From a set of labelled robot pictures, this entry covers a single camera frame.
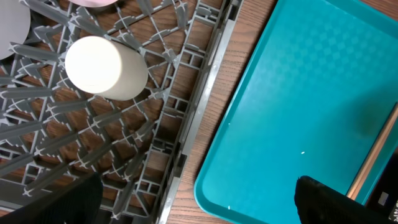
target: white mug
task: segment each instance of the white mug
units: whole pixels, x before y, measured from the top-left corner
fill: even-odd
[[[65,69],[77,88],[113,100],[134,98],[148,81],[147,65],[138,52],[97,36],[70,46]]]
[[[0,0],[0,60],[14,52],[10,42],[23,44],[30,28],[30,9],[18,0]]]

